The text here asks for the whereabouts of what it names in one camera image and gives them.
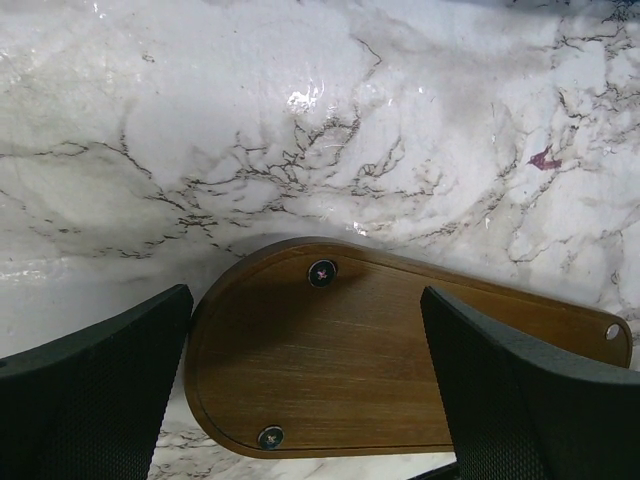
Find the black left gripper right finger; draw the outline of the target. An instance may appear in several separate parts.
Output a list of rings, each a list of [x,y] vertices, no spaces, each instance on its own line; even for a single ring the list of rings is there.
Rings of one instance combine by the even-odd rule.
[[[421,313],[458,479],[636,479],[639,374],[562,350],[433,287]]]

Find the oval wooden tray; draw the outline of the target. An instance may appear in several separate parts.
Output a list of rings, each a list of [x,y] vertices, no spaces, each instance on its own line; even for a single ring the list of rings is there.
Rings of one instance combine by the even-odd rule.
[[[442,288],[511,327],[628,367],[610,313],[329,238],[248,255],[197,306],[184,386],[218,444],[263,459],[449,452],[420,299]]]

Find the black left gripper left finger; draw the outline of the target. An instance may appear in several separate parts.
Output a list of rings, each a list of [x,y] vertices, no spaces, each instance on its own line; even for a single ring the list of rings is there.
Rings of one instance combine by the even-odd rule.
[[[175,285],[3,358],[2,478],[147,478],[192,308]]]

